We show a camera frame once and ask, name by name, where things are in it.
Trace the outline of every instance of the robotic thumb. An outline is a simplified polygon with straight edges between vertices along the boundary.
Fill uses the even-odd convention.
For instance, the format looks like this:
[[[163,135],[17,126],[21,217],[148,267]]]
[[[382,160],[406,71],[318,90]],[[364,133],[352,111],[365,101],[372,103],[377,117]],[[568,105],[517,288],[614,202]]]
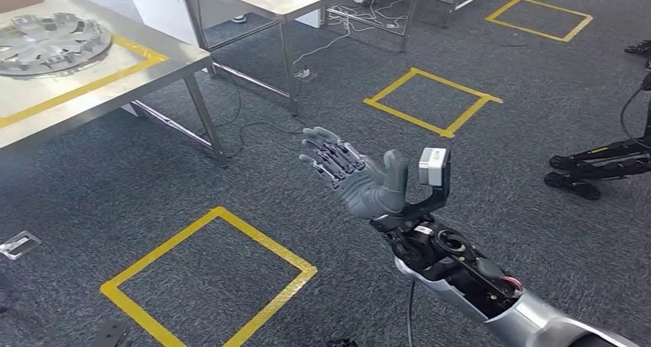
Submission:
[[[390,193],[397,193],[405,201],[407,190],[407,162],[397,150],[389,150],[385,153],[386,175],[384,188]]]

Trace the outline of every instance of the yellow tape square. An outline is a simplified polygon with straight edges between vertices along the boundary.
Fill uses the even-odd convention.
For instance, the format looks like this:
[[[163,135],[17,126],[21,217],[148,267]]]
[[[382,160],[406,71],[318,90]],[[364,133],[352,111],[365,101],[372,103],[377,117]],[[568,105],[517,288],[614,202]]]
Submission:
[[[53,97],[52,99],[44,101],[40,104],[36,104],[32,107],[28,107],[27,109],[8,115],[7,117],[0,117],[0,128],[7,127],[10,124],[14,124],[16,122],[27,119],[38,113],[46,111],[47,109],[61,105],[66,101],[72,100],[76,97],[80,97],[83,94],[97,90],[98,88],[106,86],[107,84],[125,78],[134,73],[140,72],[144,69],[147,69],[153,65],[159,64],[169,59],[167,56],[162,55],[161,53],[153,51],[149,48],[145,48],[142,45],[136,44],[135,42],[129,41],[126,38],[123,38],[116,34],[113,34],[111,36],[111,40],[113,41],[112,46],[119,45],[122,48],[127,49],[128,51],[140,55],[141,57],[144,58],[144,60],[130,67],[127,67],[121,71],[115,72],[113,74],[109,74],[108,76],[92,81],[89,84],[85,84],[84,86],[75,88],[72,91],[63,93],[57,97]]]
[[[457,90],[461,90],[463,92],[467,92],[469,94],[472,94],[474,96],[479,97],[477,101],[475,101],[468,109],[466,109],[459,117],[457,117],[456,120],[454,120],[450,125],[448,125],[446,128],[441,128],[434,126],[433,124],[429,124],[428,122],[422,121],[416,117],[412,117],[409,114],[403,113],[401,111],[397,111],[392,107],[388,107],[384,104],[380,104],[380,100],[383,97],[386,97],[396,89],[398,89],[400,86],[405,84],[407,81],[412,79],[414,76],[422,76],[425,78],[429,78],[433,81],[440,82],[442,84],[446,84],[447,86],[450,86],[452,88],[456,88]],[[445,78],[438,77],[435,74],[431,74],[426,71],[422,71],[418,68],[410,68],[409,72],[403,74],[399,79],[394,81],[392,84],[390,84],[387,88],[384,90],[380,91],[376,96],[373,96],[371,98],[366,98],[364,99],[364,102],[368,105],[371,105],[372,107],[376,107],[381,111],[385,111],[389,114],[395,115],[398,118],[404,119],[407,122],[412,122],[413,124],[416,124],[420,127],[423,127],[427,130],[430,130],[432,132],[435,132],[436,134],[440,134],[442,137],[448,137],[448,138],[453,138],[454,137],[454,132],[456,132],[461,126],[464,125],[475,113],[477,113],[481,107],[483,107],[487,102],[493,101],[499,104],[502,104],[503,101],[502,99],[491,96],[489,94],[485,94],[480,91],[473,90],[471,88],[467,88],[462,84],[458,84],[453,81],[446,80]]]
[[[583,17],[583,20],[581,21],[581,23],[579,23],[579,25],[577,27],[573,28],[567,35],[560,38],[558,36],[554,36],[554,35],[546,34],[544,32],[532,30],[531,28],[526,28],[526,27],[513,25],[511,23],[508,23],[508,22],[505,22],[505,21],[500,21],[499,19],[497,19],[497,17],[504,14],[507,10],[509,10],[511,7],[513,7],[514,5],[516,5],[519,2],[529,2],[529,3],[532,3],[532,4],[542,5],[543,7],[556,9],[557,11],[572,13],[573,15],[579,15],[579,16]],[[495,13],[493,13],[492,15],[489,15],[488,17],[486,17],[486,21],[490,21],[490,22],[497,23],[499,25],[503,25],[503,26],[507,26],[507,27],[511,27],[511,28],[516,28],[516,29],[518,29],[520,31],[529,32],[530,34],[542,36],[544,38],[551,38],[552,40],[564,41],[564,42],[568,42],[569,40],[572,40],[574,38],[574,36],[576,36],[581,30],[583,30],[586,26],[588,26],[588,24],[592,20],[593,20],[593,16],[591,16],[591,15],[587,15],[585,13],[576,12],[576,11],[572,11],[572,10],[569,10],[569,9],[557,7],[556,5],[550,5],[550,4],[543,3],[543,2],[536,2],[535,0],[512,0],[512,1],[508,2],[502,8],[499,8],[497,11],[495,11]]]
[[[280,293],[275,296],[266,306],[260,310],[254,317],[251,318],[239,331],[237,331],[226,343],[224,347],[239,347],[248,338],[250,338],[256,330],[259,329],[267,320],[271,319],[289,299],[292,298],[310,278],[316,274],[316,268],[310,263],[306,262],[301,257],[292,253],[284,246],[278,244],[264,233],[250,226],[245,221],[241,220],[230,211],[223,207],[216,207],[209,211],[206,215],[199,218],[194,223],[181,230],[172,238],[165,241],[156,249],[143,256],[133,265],[129,266],[122,273],[116,275],[113,279],[105,282],[100,291],[108,297],[117,307],[122,309],[129,315],[135,322],[137,322],[143,329],[147,330],[161,345],[165,347],[187,347],[180,341],[174,334],[162,326],[159,322],[151,317],[144,309],[136,304],[132,299],[125,295],[118,287],[135,276],[145,267],[153,263],[156,259],[173,249],[179,243],[183,242],[186,238],[191,236],[196,231],[206,226],[211,221],[221,218],[228,222],[228,224],[236,227],[240,232],[246,234],[257,243],[266,247],[271,252],[280,256],[286,262],[294,265],[301,273],[294,278]]]

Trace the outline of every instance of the power cord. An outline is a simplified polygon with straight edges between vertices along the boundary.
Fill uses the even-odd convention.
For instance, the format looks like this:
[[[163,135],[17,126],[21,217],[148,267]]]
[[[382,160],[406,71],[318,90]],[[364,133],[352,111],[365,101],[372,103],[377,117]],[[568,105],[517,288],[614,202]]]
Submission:
[[[637,89],[637,91],[635,91],[635,94],[633,94],[633,96],[631,96],[631,97],[629,98],[629,100],[626,102],[626,104],[624,104],[624,107],[622,108],[622,111],[621,111],[621,113],[620,113],[620,125],[622,126],[622,130],[624,130],[624,133],[628,136],[629,139],[631,139],[633,142],[635,142],[636,144],[640,145],[641,147],[644,147],[645,149],[649,149],[649,150],[651,150],[651,146],[648,146],[648,145],[646,145],[646,144],[640,142],[640,140],[638,140],[638,139],[636,139],[635,137],[633,137],[633,135],[629,132],[628,128],[626,127],[626,123],[624,122],[624,114],[626,113],[626,110],[629,108],[629,106],[631,105],[631,103],[633,102],[633,100],[635,100],[635,98],[637,97],[637,95],[638,95],[640,92],[642,92],[642,90],[643,90],[643,88],[639,88],[639,89]]]
[[[376,23],[378,23],[380,25],[384,25],[384,23],[382,23],[381,21],[378,20],[378,15],[379,15],[380,17],[383,17],[384,19],[393,20],[393,22],[395,24],[395,27],[399,27],[398,21],[400,21],[402,19],[407,19],[406,15],[401,15],[400,17],[389,17],[387,15],[382,14],[380,11],[383,11],[385,9],[389,9],[389,8],[393,7],[394,5],[396,5],[396,4],[398,4],[399,2],[402,2],[402,1],[403,0],[396,0],[393,3],[391,3],[391,4],[389,4],[389,5],[385,6],[385,7],[382,7],[382,8],[379,8],[379,9],[374,9],[373,8],[373,1],[371,0],[371,4],[369,6],[369,9],[371,11],[370,13],[358,13],[352,7],[348,7],[348,6],[345,6],[345,5],[333,5],[332,8],[336,8],[338,11],[344,12],[347,15],[354,15],[355,17],[368,19],[368,20],[374,21],[374,22],[376,22]],[[328,25],[343,25],[344,29],[346,30],[346,34],[335,38],[334,40],[329,42],[326,46],[316,48],[316,49],[314,49],[312,51],[309,51],[309,52],[307,52],[305,54],[300,55],[294,61],[293,64],[298,63],[299,61],[301,61],[304,57],[307,57],[308,55],[312,55],[312,54],[315,54],[318,51],[330,48],[334,43],[336,43],[337,41],[339,41],[339,40],[341,40],[343,38],[349,37],[353,32],[361,32],[361,31],[367,31],[367,30],[375,29],[375,27],[355,28],[355,26],[352,24],[352,22],[350,22],[350,18],[348,18],[346,16],[343,16],[343,15],[333,15],[332,13],[328,12],[328,18],[326,19],[326,21],[330,21],[330,20],[336,20],[338,22],[328,23]]]
[[[399,27],[398,21],[401,21],[401,20],[403,20],[403,19],[407,19],[408,16],[406,16],[406,15],[401,15],[401,16],[399,16],[399,17],[390,17],[390,16],[387,16],[387,15],[383,14],[381,11],[384,11],[384,10],[386,10],[386,9],[390,9],[390,8],[393,8],[394,5],[396,5],[396,4],[398,4],[398,3],[402,2],[402,1],[404,1],[404,0],[396,0],[396,1],[392,2],[392,3],[389,4],[389,5],[386,5],[386,6],[382,7],[382,8],[377,8],[377,9],[375,9],[375,8],[373,8],[373,5],[375,4],[375,1],[371,0],[371,3],[370,3],[370,5],[369,5],[369,7],[368,7],[368,9],[370,10],[370,13],[364,13],[364,14],[361,14],[361,15],[358,15],[357,13],[355,13],[354,15],[357,15],[357,16],[359,16],[360,18],[364,18],[364,17],[362,17],[363,15],[369,15],[370,18],[367,17],[367,18],[365,18],[365,19],[370,19],[370,20],[372,20],[372,21],[374,21],[374,22],[376,22],[376,23],[378,23],[378,24],[380,24],[380,25],[384,25],[384,23],[382,23],[381,21],[378,21],[377,18],[378,18],[378,16],[379,16],[379,17],[382,17],[382,18],[384,18],[384,19],[393,20],[395,27]]]
[[[202,14],[201,14],[201,0],[197,0],[197,20],[199,22],[199,31],[198,32],[199,32],[199,35],[201,36],[201,40],[203,41],[204,44],[207,44],[208,41],[206,40],[206,33],[203,30],[203,18],[202,18]],[[217,59],[215,58],[215,55],[213,53],[210,53],[210,57],[214,61],[217,61]],[[242,102],[242,92],[240,90],[240,86],[237,84],[235,78],[233,77],[233,75],[231,73],[229,73],[229,72],[224,72],[224,73],[228,74],[228,76],[229,76],[229,78],[231,80],[231,83],[233,83],[233,85],[237,89],[237,110],[236,110],[235,115],[233,116],[233,118],[231,118],[229,121],[224,122],[222,124],[215,125],[215,128],[223,127],[223,126],[226,126],[228,124],[232,124],[233,122],[237,121],[239,119],[239,117],[240,117],[240,112],[242,111],[243,102]],[[304,128],[307,128],[307,124],[304,121],[298,119],[297,117],[292,117],[292,118],[294,118],[295,120],[300,122],[301,125]],[[285,134],[302,134],[302,131],[297,131],[297,132],[285,131],[285,130],[283,130],[281,128],[278,128],[278,127],[276,127],[276,126],[274,126],[272,124],[266,123],[266,122],[252,122],[252,123],[244,124],[242,127],[240,127],[240,129],[237,132],[237,134],[238,134],[238,136],[240,138],[240,148],[234,154],[225,156],[226,159],[234,158],[244,150],[244,147],[246,146],[246,144],[244,143],[244,138],[243,138],[244,129],[247,128],[247,127],[252,127],[252,126],[257,126],[257,125],[265,125],[267,127],[271,127],[272,129],[274,129],[276,131],[279,131],[279,132],[283,132]]]
[[[407,342],[409,347],[414,347],[414,337],[411,333],[411,308],[414,305],[414,289],[416,288],[416,281],[411,281],[411,289],[409,290],[409,303],[407,304]]]

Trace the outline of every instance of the gray carpet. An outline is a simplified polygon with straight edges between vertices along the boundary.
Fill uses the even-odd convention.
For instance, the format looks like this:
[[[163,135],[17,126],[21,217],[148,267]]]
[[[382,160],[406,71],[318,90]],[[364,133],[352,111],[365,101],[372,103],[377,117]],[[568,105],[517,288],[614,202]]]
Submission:
[[[364,31],[305,58],[300,65],[319,76],[301,84],[301,118],[333,129],[377,159],[400,148],[412,171],[423,147],[450,147],[453,187],[438,215],[553,305],[642,345],[651,334],[646,264],[651,176],[600,183],[599,202],[552,190],[542,177],[553,154],[624,138],[620,108],[644,71],[643,59],[622,49],[649,37],[651,0],[539,0],[594,16],[568,43],[484,20],[509,1],[468,6],[455,14],[449,29],[433,25],[445,6],[423,2],[403,55],[395,52],[397,38]],[[552,23],[540,8],[514,10],[538,13],[536,23],[526,23],[526,12],[513,18],[522,25]],[[226,26],[221,31],[236,28]],[[297,55],[342,33],[341,26],[316,30],[292,24],[291,30]],[[216,56],[281,85],[277,36],[269,30]],[[504,104],[487,104],[455,138],[446,139],[362,103],[410,67],[500,97]],[[229,78],[197,77],[215,122],[229,121],[237,109]],[[283,99],[243,86],[240,118],[220,128],[230,154],[239,148],[244,124],[301,128],[278,106]],[[424,80],[405,86],[386,101],[435,124],[472,102]],[[144,101],[200,131],[182,84]],[[640,131],[643,102],[631,109],[630,126]],[[224,170],[165,126],[115,111],[37,150],[0,160],[0,238],[28,229],[44,240],[18,261],[0,261],[0,302],[8,307],[0,315],[2,344],[87,346],[103,321],[121,319],[134,327],[136,346],[158,345],[99,287],[210,208],[222,206],[318,268],[245,345],[317,347],[340,336],[365,347],[406,345],[408,281],[393,268],[388,246],[365,223],[351,219],[297,160],[303,152],[298,136],[255,126],[243,131],[243,139],[245,148]],[[415,177],[409,189],[410,200],[426,194]],[[214,346],[295,274],[289,264],[215,220],[121,289],[187,345]],[[416,345],[500,345],[422,289],[414,315]]]

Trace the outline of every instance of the robotic hand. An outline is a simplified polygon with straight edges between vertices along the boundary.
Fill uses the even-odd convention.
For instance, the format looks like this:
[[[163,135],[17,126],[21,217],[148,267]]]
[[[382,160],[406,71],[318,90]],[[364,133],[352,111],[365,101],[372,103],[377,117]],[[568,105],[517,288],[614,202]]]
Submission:
[[[385,154],[383,173],[336,134],[321,127],[303,132],[303,144],[315,152],[316,160],[306,155],[300,159],[327,181],[353,216],[370,220],[391,246],[398,270],[484,324],[506,346],[637,347],[546,304],[461,233],[431,215],[445,205],[449,194],[446,149],[424,149],[418,176],[432,193],[411,204],[405,202],[407,164],[398,151]]]

